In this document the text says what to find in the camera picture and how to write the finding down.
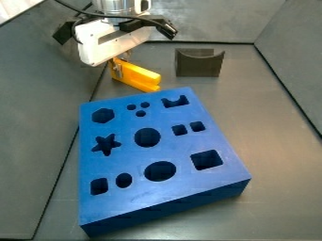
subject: yellow object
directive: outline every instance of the yellow object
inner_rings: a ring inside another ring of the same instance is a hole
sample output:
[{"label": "yellow object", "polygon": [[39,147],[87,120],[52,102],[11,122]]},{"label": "yellow object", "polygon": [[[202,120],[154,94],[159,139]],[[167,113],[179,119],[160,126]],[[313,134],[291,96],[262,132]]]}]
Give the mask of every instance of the yellow object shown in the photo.
[{"label": "yellow object", "polygon": [[138,88],[143,92],[155,92],[160,90],[159,82],[162,76],[158,73],[150,72],[144,68],[116,57],[112,61],[108,61],[108,67],[112,78],[128,86]]}]

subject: shape sorter board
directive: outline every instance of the shape sorter board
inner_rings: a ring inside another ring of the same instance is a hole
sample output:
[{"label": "shape sorter board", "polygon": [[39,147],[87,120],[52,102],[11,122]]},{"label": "shape sorter board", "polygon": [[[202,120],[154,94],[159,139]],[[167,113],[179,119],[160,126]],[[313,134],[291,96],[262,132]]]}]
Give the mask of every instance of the shape sorter board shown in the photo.
[{"label": "shape sorter board", "polygon": [[83,104],[79,159],[90,236],[237,196],[251,178],[191,88]]}]

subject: circular hole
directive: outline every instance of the circular hole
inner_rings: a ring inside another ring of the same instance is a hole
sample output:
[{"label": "circular hole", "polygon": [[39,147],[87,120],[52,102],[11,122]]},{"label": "circular hole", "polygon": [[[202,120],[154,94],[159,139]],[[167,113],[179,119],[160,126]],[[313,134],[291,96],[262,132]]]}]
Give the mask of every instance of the circular hole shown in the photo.
[{"label": "circular hole", "polygon": [[135,105],[135,104],[127,105],[127,109],[128,109],[128,110],[135,110],[135,109],[136,109],[136,105]]},{"label": "circular hole", "polygon": [[176,173],[176,166],[171,162],[155,162],[144,170],[144,177],[152,182],[170,179]]},{"label": "circular hole", "polygon": [[135,141],[140,147],[154,147],[162,139],[162,135],[158,130],[152,128],[143,128],[138,130],[135,134]]},{"label": "circular hole", "polygon": [[140,107],[142,107],[142,108],[150,107],[150,103],[147,103],[147,102],[140,103]]},{"label": "circular hole", "polygon": [[132,183],[132,176],[128,173],[122,173],[116,178],[116,185],[126,188]]},{"label": "circular hole", "polygon": [[138,117],[144,117],[146,116],[146,112],[143,110],[136,112],[136,116]]}]

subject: rectangular hole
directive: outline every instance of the rectangular hole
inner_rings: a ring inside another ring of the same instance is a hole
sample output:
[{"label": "rectangular hole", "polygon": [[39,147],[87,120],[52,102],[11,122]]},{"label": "rectangular hole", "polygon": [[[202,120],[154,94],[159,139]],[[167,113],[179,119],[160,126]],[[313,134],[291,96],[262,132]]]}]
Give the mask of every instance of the rectangular hole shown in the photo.
[{"label": "rectangular hole", "polygon": [[108,190],[108,184],[106,178],[99,178],[91,181],[91,194],[99,195],[106,193]]},{"label": "rectangular hole", "polygon": [[196,170],[211,169],[223,164],[222,157],[215,150],[191,154],[190,157]]},{"label": "rectangular hole", "polygon": [[186,130],[184,125],[179,124],[179,125],[172,126],[172,132],[176,136],[186,135],[187,130]]},{"label": "rectangular hole", "polygon": [[194,132],[202,132],[206,129],[204,124],[200,121],[191,122],[190,126]]}]

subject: gray bracket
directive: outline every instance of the gray bracket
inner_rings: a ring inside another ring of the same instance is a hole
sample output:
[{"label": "gray bracket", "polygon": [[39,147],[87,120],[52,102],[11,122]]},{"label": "gray bracket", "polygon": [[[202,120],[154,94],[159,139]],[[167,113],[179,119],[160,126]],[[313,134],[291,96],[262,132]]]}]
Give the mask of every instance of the gray bracket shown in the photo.
[{"label": "gray bracket", "polygon": [[218,77],[226,51],[216,56],[214,49],[176,49],[176,76]]}]

